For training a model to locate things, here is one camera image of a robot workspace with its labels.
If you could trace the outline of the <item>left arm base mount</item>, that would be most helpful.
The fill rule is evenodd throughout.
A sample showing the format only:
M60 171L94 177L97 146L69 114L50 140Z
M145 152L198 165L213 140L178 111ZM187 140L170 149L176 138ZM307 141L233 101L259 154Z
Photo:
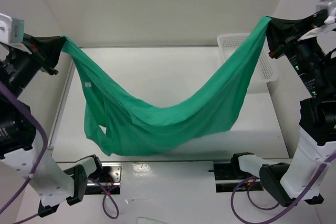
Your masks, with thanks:
M118 163L102 163L102 173L96 179L111 195L120 194L122 166ZM103 195L104 191L94 182L88 181L86 195Z

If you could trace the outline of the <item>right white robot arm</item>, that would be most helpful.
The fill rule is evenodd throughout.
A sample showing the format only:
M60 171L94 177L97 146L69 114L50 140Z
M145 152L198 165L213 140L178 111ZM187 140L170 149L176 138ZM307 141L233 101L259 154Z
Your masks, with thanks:
M299 20L272 18L266 30L269 56L286 56L310 98L300 102L300 139L290 164L272 163L252 153L237 153L231 159L235 178L251 174L282 206L295 199L311 205L323 202L319 186L335 152L335 57L325 53L317 37L335 30L335 19L325 9Z

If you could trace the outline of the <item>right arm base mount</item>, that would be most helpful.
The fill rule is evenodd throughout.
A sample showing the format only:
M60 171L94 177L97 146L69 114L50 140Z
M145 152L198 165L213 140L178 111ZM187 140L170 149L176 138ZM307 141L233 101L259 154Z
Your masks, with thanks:
M233 166L228 162L214 162L212 168L208 170L214 175L215 188L217 193L232 193L233 189L244 179L252 175L246 172L234 171ZM238 187L237 191L247 191L250 185L259 182L259 179L250 179ZM251 191L263 191L262 185L253 186Z

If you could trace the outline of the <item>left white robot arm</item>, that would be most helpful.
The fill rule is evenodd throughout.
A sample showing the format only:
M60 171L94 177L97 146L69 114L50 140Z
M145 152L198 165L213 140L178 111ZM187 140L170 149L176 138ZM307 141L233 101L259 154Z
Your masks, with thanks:
M32 116L30 107L18 100L38 71L58 73L55 67L65 42L61 36L28 34L23 35L19 45L1 41L8 50L1 61L1 162L25 179L1 211L30 185L40 196L37 215L45 217L56 212L64 201L70 206L81 202L88 179L98 182L104 176L96 155L84 157L74 167L62 170L47 152L48 137L43 127Z

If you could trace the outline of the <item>green tank top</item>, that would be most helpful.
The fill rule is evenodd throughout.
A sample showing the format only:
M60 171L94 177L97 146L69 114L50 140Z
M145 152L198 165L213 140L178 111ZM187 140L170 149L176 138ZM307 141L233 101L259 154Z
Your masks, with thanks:
M86 138L106 155L150 156L194 138L229 131L243 106L270 21L262 17L199 90L165 108L132 96L66 37L62 50L76 66L86 100Z

